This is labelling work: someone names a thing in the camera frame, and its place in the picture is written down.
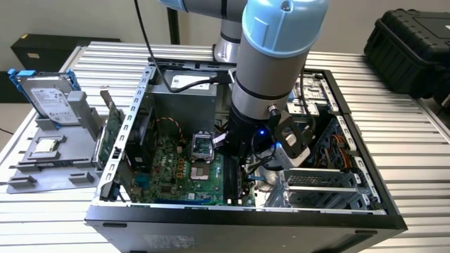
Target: metal table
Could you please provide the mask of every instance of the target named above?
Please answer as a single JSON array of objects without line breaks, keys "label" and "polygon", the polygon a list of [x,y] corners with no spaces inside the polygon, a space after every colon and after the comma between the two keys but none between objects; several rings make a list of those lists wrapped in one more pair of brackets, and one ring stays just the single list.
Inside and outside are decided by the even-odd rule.
[{"label": "metal table", "polygon": [[[155,45],[158,57],[212,59],[212,48]],[[141,44],[95,42],[78,48],[71,67],[89,103],[107,107],[99,89],[109,87],[115,103],[129,107],[147,62]],[[365,253],[450,252],[450,132],[421,100],[393,94],[356,54],[312,52],[308,67],[332,70],[409,231]],[[14,174],[37,131],[30,113],[0,153],[0,182]],[[2,252],[119,252],[85,226],[94,188],[10,195],[0,186]]]}]

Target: blue robot arm cap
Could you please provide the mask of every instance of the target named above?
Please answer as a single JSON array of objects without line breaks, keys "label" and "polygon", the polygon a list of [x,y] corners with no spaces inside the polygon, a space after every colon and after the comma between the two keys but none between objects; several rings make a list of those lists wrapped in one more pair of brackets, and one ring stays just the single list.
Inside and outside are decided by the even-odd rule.
[{"label": "blue robot arm cap", "polygon": [[329,0],[249,0],[244,33],[264,54],[294,57],[312,49],[321,33]]},{"label": "blue robot arm cap", "polygon": [[158,0],[158,2],[171,9],[187,12],[183,0]]}]

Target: power supply label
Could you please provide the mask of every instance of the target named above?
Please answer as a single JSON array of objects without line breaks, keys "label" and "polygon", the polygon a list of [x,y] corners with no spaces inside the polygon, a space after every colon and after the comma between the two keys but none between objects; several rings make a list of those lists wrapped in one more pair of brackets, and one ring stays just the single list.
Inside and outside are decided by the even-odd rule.
[{"label": "power supply label", "polygon": [[75,112],[61,90],[54,88],[34,88],[31,92],[51,120],[63,125],[78,123]]},{"label": "power supply label", "polygon": [[[174,76],[174,79],[171,81],[171,88],[183,88],[186,85],[202,81],[202,80],[209,80],[210,78],[206,76],[194,76],[194,75],[177,75]],[[210,89],[210,84],[205,83],[201,85],[197,85],[191,87],[194,90],[209,90]]]}]

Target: black cable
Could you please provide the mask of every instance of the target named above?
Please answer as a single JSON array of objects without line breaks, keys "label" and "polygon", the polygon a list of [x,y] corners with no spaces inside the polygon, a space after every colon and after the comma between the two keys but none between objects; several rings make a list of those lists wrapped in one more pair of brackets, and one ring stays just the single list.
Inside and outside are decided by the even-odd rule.
[{"label": "black cable", "polygon": [[274,157],[276,157],[276,152],[277,152],[276,136],[274,136],[273,131],[272,131],[268,127],[266,127],[266,129],[269,130],[270,135],[272,135],[272,139],[273,139],[273,142],[274,142],[274,149],[273,149],[273,152],[272,152],[272,154],[270,154],[269,156],[261,157],[261,156],[258,155],[257,150],[256,150],[256,137],[257,137],[258,132],[261,131],[261,130],[258,129],[258,130],[256,131],[254,135],[253,135],[253,140],[252,140],[252,143],[250,143],[250,147],[252,147],[253,153],[254,153],[254,155],[256,155],[256,157],[257,157],[257,159],[258,159],[260,161],[258,161],[256,164],[253,164],[253,165],[249,166],[249,170],[250,170],[250,171],[249,171],[249,173],[248,173],[248,175],[246,175],[246,178],[249,178],[249,176],[250,176],[252,174],[256,173],[256,171],[257,171],[257,169],[260,168],[260,166],[265,166],[265,164],[269,163],[269,162],[274,159]]},{"label": "black cable", "polygon": [[214,127],[216,127],[216,130],[217,130],[220,133],[225,133],[225,132],[226,132],[225,128],[221,127],[220,125],[214,125]]},{"label": "black cable", "polygon": [[5,130],[0,128],[0,131],[6,132],[6,133],[10,133],[11,135],[14,135],[15,133],[10,132],[9,130]]},{"label": "black cable", "polygon": [[436,112],[436,116],[440,116],[441,112],[444,111],[444,106],[439,109],[439,111]]},{"label": "black cable", "polygon": [[265,201],[268,201],[268,193],[273,190],[274,186],[272,186],[266,192],[266,195],[265,195]]},{"label": "black cable", "polygon": [[118,195],[118,196],[119,196],[122,202],[123,202],[123,203],[127,203],[127,201],[126,201],[125,197],[122,196],[122,193],[121,193],[121,192],[119,192],[119,195]]},{"label": "black cable", "polygon": [[269,166],[268,164],[262,165],[265,169],[270,170],[270,171],[282,171],[285,170],[282,166]]},{"label": "black cable", "polygon": [[310,118],[310,129],[314,132],[314,130],[316,130],[316,118],[312,115],[312,112],[310,112],[310,109],[309,109],[309,106],[308,106],[308,100],[305,99],[304,76],[305,76],[305,66],[304,66],[302,72],[301,72],[301,99],[302,99],[305,112],[308,113],[308,116]]},{"label": "black cable", "polygon": [[137,14],[138,14],[138,20],[139,20],[139,26],[141,26],[141,30],[142,30],[142,35],[143,35],[143,39],[146,41],[146,46],[147,46],[147,50],[149,50],[149,53],[150,53],[150,57],[154,61],[154,64],[155,64],[155,67],[157,67],[157,71],[162,77],[162,80],[163,80],[163,83],[166,85],[166,88],[167,90],[171,92],[171,93],[179,93],[182,91],[186,91],[189,88],[197,86],[197,85],[201,85],[201,84],[213,84],[213,83],[220,83],[220,84],[229,84],[232,83],[232,77],[229,75],[218,75],[218,76],[214,76],[212,77],[209,80],[201,80],[201,81],[197,81],[191,84],[189,84],[187,86],[179,88],[179,89],[173,89],[169,85],[169,82],[166,80],[166,77],[163,75],[163,72],[162,72],[162,69],[158,65],[158,62],[157,62],[157,59],[155,59],[155,55],[154,55],[154,51],[153,51],[153,47],[150,46],[150,42],[149,42],[149,38],[147,38],[147,32],[146,32],[146,28],[143,26],[143,21],[142,21],[142,15],[141,15],[141,9],[139,9],[139,3],[138,3],[138,0],[135,0],[135,7],[137,7]]}]

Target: black storage box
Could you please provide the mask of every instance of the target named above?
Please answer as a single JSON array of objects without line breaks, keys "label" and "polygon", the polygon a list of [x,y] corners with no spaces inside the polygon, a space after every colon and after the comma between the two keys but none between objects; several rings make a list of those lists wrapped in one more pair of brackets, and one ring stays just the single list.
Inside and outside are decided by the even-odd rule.
[{"label": "black storage box", "polygon": [[450,85],[450,13],[388,11],[365,54],[392,91],[431,97]]},{"label": "black storage box", "polygon": [[118,38],[25,34],[11,49],[27,70],[59,72],[77,46],[93,41],[121,42]]}]

